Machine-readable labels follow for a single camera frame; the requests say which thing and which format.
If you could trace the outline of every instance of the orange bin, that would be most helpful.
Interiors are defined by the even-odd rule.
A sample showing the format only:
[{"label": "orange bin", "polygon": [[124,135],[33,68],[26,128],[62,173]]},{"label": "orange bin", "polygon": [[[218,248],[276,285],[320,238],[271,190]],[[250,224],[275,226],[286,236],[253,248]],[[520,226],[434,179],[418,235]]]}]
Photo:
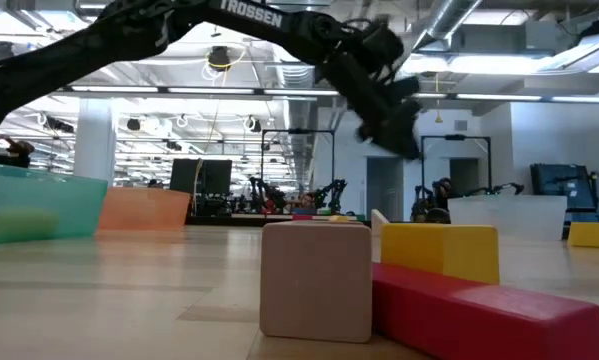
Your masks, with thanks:
[{"label": "orange bin", "polygon": [[190,194],[152,188],[110,188],[99,230],[180,230]]}]

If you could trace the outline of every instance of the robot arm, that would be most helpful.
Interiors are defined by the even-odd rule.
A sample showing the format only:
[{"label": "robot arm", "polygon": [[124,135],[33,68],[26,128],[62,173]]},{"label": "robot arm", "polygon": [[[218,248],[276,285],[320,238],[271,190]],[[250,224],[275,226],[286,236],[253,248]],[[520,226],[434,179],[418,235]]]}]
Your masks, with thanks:
[{"label": "robot arm", "polygon": [[13,110],[116,61],[158,55],[208,21],[284,47],[316,67],[359,115],[362,139],[409,159],[419,156],[408,97],[418,82],[392,82],[404,49],[385,25],[352,28],[326,14],[285,13],[250,0],[116,0],[87,29],[0,61],[0,124]]}]

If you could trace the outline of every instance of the white pillar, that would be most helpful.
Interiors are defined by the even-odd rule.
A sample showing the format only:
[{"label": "white pillar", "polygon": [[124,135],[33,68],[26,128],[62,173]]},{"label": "white pillar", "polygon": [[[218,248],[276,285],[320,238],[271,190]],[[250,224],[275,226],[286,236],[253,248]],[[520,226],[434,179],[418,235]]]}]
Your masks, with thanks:
[{"label": "white pillar", "polygon": [[117,116],[112,99],[81,99],[74,174],[114,181]]}]

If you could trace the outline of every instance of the translucent white bin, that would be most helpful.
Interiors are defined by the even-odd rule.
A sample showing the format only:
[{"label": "translucent white bin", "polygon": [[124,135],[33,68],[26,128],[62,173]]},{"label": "translucent white bin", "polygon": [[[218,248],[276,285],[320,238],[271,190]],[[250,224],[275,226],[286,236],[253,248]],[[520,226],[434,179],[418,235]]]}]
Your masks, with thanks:
[{"label": "translucent white bin", "polygon": [[458,225],[492,225],[500,238],[561,240],[565,196],[484,195],[451,199],[450,219]]}]

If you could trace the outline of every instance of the wooden floor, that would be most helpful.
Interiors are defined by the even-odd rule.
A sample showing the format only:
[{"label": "wooden floor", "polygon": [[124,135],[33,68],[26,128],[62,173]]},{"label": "wooden floor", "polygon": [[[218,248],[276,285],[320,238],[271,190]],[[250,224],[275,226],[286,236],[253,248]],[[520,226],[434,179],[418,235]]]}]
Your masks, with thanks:
[{"label": "wooden floor", "polygon": [[[0,360],[427,359],[379,337],[262,336],[260,246],[259,229],[219,227],[2,245]],[[501,274],[599,304],[599,249],[502,240]]]}]

